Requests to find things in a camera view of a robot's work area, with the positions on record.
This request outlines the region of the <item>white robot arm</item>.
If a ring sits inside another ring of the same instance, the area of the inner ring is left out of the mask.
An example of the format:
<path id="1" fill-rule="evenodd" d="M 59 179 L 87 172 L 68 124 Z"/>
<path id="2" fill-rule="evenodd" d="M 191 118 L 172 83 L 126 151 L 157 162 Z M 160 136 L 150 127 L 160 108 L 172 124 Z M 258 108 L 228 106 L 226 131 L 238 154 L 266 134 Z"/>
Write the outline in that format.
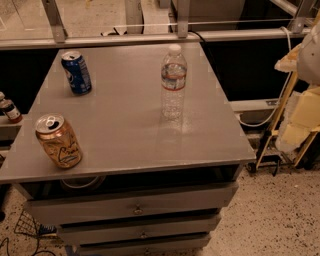
<path id="1" fill-rule="evenodd" d="M 320 22 L 317 22 L 303 41 L 278 60 L 274 68 L 293 72 L 311 85 L 320 85 Z"/>

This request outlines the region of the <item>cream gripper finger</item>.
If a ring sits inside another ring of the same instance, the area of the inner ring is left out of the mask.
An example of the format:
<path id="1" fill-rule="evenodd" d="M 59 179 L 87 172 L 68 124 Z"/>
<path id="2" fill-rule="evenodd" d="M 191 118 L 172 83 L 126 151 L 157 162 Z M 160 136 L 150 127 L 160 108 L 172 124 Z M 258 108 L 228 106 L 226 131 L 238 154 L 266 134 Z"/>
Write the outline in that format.
<path id="1" fill-rule="evenodd" d="M 301 45 L 298 44 L 290 50 L 283 58 L 278 60 L 274 68 L 281 72 L 294 72 L 297 70 L 297 59 Z"/>

